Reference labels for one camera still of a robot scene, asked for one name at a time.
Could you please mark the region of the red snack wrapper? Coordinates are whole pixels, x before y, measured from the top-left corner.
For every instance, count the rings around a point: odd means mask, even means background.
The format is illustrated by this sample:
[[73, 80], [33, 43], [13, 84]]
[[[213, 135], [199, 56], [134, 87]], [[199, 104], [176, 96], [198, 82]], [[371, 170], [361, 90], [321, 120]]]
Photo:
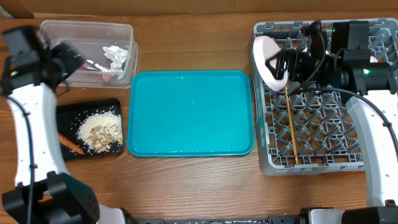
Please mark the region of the red snack wrapper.
[[100, 64], [98, 64], [92, 60], [86, 59], [83, 62], [83, 65], [80, 67], [80, 70], [103, 72], [103, 74], [101, 75], [101, 78], [105, 82], [110, 82], [112, 80], [112, 75], [109, 74], [109, 72], [111, 70], [109, 68], [101, 66]]

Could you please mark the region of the white tissue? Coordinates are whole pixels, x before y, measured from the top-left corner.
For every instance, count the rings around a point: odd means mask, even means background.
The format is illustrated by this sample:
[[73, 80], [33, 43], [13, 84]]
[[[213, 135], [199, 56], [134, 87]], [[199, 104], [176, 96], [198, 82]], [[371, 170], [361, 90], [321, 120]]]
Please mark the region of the white tissue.
[[107, 72], [122, 72], [123, 63], [127, 60], [128, 51], [115, 45], [103, 47], [103, 50], [104, 56], [111, 61], [110, 68], [107, 69]]

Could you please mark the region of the food scraps and rice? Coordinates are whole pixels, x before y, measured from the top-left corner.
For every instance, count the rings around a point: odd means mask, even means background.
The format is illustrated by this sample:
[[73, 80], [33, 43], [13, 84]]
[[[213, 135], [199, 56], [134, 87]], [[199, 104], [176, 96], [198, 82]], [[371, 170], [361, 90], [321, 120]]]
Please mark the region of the food scraps and rice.
[[114, 106], [83, 110], [72, 116], [72, 137], [86, 156], [121, 152], [123, 148], [122, 117]]

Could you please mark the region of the orange carrot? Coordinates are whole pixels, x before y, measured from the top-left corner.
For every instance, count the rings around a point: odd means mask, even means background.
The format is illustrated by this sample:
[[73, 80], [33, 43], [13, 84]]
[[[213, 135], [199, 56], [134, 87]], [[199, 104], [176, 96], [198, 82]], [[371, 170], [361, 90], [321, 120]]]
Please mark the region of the orange carrot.
[[68, 138], [66, 138], [64, 135], [58, 133], [58, 140], [60, 142], [61, 145], [71, 149], [73, 152], [77, 152], [78, 154], [84, 155], [85, 153], [83, 152], [83, 150], [76, 145], [75, 143], [73, 143], [71, 140], [69, 140]]

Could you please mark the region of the wooden chopstick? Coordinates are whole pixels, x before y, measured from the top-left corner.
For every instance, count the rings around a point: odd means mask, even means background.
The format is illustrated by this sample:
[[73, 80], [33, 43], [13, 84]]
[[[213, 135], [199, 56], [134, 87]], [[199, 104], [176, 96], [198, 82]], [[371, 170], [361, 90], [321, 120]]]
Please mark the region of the wooden chopstick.
[[295, 145], [295, 136], [294, 136], [294, 125], [293, 125], [293, 121], [292, 121], [292, 113], [290, 110], [290, 100], [289, 100], [289, 94], [288, 94], [288, 89], [287, 86], [284, 87], [285, 90], [285, 99], [286, 99], [286, 105], [287, 105], [287, 112], [289, 115], [289, 126], [290, 126], [290, 135], [291, 135], [291, 139], [292, 139], [292, 145], [293, 145], [293, 149], [296, 150], [296, 145]]
[[293, 145], [295, 164], [298, 165], [299, 159], [298, 159], [298, 154], [297, 154], [296, 140], [295, 140], [294, 136], [292, 137], [292, 145]]

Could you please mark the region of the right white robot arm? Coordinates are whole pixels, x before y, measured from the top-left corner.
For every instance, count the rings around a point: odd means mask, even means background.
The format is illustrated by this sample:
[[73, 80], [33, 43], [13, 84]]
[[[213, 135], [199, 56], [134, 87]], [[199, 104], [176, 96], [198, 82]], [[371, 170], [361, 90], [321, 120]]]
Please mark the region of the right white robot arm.
[[346, 96], [364, 160], [365, 208], [304, 208], [296, 223], [397, 223], [397, 81], [391, 66], [342, 49], [321, 60], [295, 50], [262, 54], [262, 79], [272, 90], [299, 82], [297, 93]]

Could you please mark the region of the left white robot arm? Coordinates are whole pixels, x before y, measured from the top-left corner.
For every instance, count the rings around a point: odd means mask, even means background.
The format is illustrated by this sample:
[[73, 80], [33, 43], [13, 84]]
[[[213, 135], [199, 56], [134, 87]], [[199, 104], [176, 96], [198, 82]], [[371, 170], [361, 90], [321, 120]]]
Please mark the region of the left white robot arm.
[[2, 195], [4, 210], [18, 223], [131, 223], [121, 208], [98, 203], [91, 187], [72, 177], [64, 163], [56, 122], [58, 85], [83, 59], [62, 43], [10, 45], [13, 70], [1, 78], [17, 139], [15, 189]]

